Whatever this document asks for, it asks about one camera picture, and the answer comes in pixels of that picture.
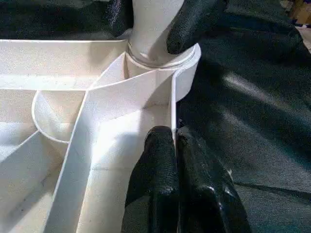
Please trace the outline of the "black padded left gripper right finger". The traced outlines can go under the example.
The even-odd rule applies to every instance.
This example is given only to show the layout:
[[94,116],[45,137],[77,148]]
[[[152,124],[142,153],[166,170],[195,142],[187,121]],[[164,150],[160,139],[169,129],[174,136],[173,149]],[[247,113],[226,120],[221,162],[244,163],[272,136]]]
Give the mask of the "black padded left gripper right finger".
[[182,233],[250,233],[251,227],[229,172],[188,126],[176,133]]

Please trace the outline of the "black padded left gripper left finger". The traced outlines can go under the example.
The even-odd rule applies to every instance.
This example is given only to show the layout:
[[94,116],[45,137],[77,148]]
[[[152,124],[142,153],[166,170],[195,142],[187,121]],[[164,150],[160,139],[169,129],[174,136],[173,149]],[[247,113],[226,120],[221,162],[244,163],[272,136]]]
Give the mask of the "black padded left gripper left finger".
[[121,232],[175,233],[179,212],[179,181],[172,131],[155,126],[128,184]]

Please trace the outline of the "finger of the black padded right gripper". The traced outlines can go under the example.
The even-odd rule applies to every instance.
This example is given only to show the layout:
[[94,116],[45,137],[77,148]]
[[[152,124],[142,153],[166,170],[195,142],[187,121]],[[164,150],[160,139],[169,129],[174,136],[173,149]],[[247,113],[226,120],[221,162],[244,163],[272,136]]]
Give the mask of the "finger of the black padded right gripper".
[[185,0],[172,21],[166,45],[169,54],[181,54],[211,31],[227,7],[226,0]]
[[110,0],[107,9],[108,28],[113,36],[121,36],[134,25],[133,2]]

